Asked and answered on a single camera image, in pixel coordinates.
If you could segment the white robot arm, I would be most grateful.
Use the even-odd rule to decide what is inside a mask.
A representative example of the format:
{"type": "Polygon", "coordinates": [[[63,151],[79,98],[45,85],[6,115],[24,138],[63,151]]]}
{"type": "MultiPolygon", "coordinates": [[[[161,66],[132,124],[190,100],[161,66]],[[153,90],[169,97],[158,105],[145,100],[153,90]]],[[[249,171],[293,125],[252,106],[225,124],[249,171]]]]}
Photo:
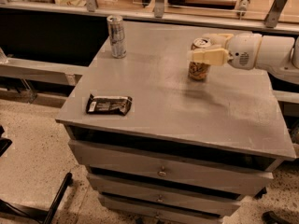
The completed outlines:
{"type": "Polygon", "coordinates": [[[273,77],[299,83],[298,39],[287,36],[256,33],[204,34],[198,38],[199,47],[188,52],[194,63],[236,69],[260,69],[273,77]]]}

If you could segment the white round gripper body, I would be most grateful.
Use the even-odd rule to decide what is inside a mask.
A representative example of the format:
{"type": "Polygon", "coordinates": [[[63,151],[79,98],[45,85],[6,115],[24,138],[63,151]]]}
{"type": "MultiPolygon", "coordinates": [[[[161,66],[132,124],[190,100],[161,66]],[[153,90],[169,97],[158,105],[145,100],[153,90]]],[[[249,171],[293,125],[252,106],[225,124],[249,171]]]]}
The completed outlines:
{"type": "Polygon", "coordinates": [[[253,69],[262,38],[262,35],[254,33],[234,35],[226,45],[228,64],[237,69],[253,69]]]}

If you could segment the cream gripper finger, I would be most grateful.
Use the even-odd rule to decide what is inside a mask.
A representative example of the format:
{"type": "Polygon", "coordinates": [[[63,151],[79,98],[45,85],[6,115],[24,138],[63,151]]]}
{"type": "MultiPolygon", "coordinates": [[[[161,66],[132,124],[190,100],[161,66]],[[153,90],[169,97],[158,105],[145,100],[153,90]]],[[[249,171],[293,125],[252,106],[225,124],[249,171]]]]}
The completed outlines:
{"type": "Polygon", "coordinates": [[[190,50],[187,59],[191,62],[221,66],[228,62],[229,52],[223,48],[190,50]]]}
{"type": "Polygon", "coordinates": [[[203,38],[208,38],[213,45],[220,45],[224,49],[233,36],[233,34],[203,34],[203,38]]]}

